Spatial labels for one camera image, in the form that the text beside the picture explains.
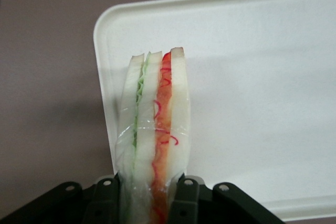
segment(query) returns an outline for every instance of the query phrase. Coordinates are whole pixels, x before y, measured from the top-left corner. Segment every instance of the white tray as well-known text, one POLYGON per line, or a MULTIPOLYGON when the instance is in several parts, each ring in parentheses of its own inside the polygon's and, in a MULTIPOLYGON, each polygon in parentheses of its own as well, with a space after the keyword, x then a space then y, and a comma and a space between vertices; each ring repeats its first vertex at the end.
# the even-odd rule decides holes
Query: white tray
POLYGON ((183 46, 188 174, 234 183, 283 220, 336 216, 336 0, 119 5, 94 43, 113 163, 130 57, 183 46))

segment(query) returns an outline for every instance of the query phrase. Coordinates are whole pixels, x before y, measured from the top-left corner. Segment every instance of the plastic wrap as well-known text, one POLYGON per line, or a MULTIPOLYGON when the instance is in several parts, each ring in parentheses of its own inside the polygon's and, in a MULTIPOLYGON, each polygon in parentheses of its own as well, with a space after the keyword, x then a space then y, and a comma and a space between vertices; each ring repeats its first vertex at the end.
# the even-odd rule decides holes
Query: plastic wrap
POLYGON ((116 157, 121 222, 167 220, 190 152, 190 100, 183 48, 133 56, 124 84, 116 157))

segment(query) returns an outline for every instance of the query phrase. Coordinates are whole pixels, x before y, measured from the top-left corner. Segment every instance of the red shredded ingredient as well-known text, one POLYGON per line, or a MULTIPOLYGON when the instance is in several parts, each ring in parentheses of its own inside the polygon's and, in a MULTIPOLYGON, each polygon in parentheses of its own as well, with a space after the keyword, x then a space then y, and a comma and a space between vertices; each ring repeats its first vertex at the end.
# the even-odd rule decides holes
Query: red shredded ingredient
POLYGON ((171 80, 168 80, 167 78, 164 78, 163 80, 165 80, 167 83, 166 83, 166 84, 162 84, 162 85, 160 86, 160 88, 172 84, 172 81, 171 81, 171 80))
POLYGON ((164 214, 160 211, 158 207, 153 207, 153 210, 156 212, 156 214, 159 216, 159 223, 160 224, 165 224, 165 216, 164 214))
POLYGON ((158 111, 157 111, 157 113, 156 113, 156 115, 155 115, 155 117, 154 117, 154 119, 156 119, 157 116, 160 115, 160 113, 161 113, 161 104, 160 104, 157 100, 154 100, 154 102, 155 102, 155 104, 156 104, 157 107, 158 107, 158 111))
POLYGON ((178 139, 177 139, 175 136, 172 136, 172 135, 170 135, 170 137, 171 137, 173 140, 176 141, 176 142, 175 142, 175 145, 178 145, 178 139))

